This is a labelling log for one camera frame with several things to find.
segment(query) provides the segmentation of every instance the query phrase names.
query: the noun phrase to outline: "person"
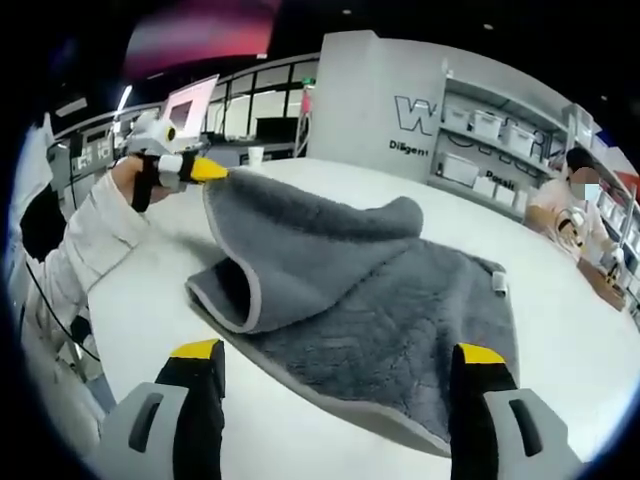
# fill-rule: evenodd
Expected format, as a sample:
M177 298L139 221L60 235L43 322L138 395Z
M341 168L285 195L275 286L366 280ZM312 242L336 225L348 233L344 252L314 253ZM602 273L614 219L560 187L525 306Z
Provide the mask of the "person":
M9 207L4 276L31 381L63 440L84 456L98 443L104 412L60 351L91 286L145 235L147 221L130 206L143 162L128 156L106 173L69 219L58 248L38 262L24 249L20 223L53 177L46 158L53 142L48 123L29 129L21 151ZM169 193L154 187L151 201Z
M581 245L590 243L622 263L622 249L609 238L600 217L597 201L601 187L593 157L584 148L574 147L567 152L566 160L567 178L542 185L527 207L525 225L559 243L576 260L581 256ZM576 211L583 215L576 219ZM559 229L563 218L577 223L577 228Z

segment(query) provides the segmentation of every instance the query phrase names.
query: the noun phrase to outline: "paper cup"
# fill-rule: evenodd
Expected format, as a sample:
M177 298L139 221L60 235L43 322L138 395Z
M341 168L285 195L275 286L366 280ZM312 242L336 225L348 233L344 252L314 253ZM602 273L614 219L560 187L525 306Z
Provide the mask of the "paper cup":
M257 167L262 163L264 147L249 147L249 166Z

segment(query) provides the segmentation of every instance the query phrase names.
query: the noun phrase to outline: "dark hair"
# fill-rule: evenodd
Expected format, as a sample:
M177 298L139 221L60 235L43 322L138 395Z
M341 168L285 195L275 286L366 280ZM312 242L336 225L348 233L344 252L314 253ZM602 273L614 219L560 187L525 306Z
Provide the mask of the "dark hair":
M567 152L567 166L572 172L577 172L583 167L595 169L593 157L582 147L573 147Z

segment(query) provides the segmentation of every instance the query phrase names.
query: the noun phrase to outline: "white t-shirt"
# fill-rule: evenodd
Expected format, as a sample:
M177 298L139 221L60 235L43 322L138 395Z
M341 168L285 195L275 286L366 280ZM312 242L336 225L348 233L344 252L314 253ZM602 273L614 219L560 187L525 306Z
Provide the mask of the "white t-shirt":
M549 212L560 214L563 210L577 207L586 212L586 225L584 234L587 238L583 238L585 243L594 240L600 245L604 240L609 238L607 230L600 218L600 210L594 202L580 200L573 196L569 183L564 179L553 179L540 187L538 193L531 200L531 205L543 208ZM564 242L558 241L558 234L554 230L545 232L547 236L554 242L558 243L567 250L576 260L580 258L580 248L577 246L569 246Z

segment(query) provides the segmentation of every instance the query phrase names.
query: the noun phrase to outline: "ceiling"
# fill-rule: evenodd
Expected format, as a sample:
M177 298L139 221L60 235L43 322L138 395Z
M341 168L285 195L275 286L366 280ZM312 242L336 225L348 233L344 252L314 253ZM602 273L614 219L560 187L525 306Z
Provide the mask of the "ceiling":
M55 110L78 96L85 96L89 106L53 118L54 129L115 108L124 88L120 71L134 25L167 3L170 0L108 0L98 23L68 25L72 39L56 37L57 51L68 61L52 79L50 106ZM317 52L325 33L360 29L476 52L528 73L581 104L638 168L640 56L635 51L637 27L626 8L619 0L597 8L577 0L283 0L266 61ZM259 62L242 57L181 66L134 84L129 104L161 101L198 78L224 76Z

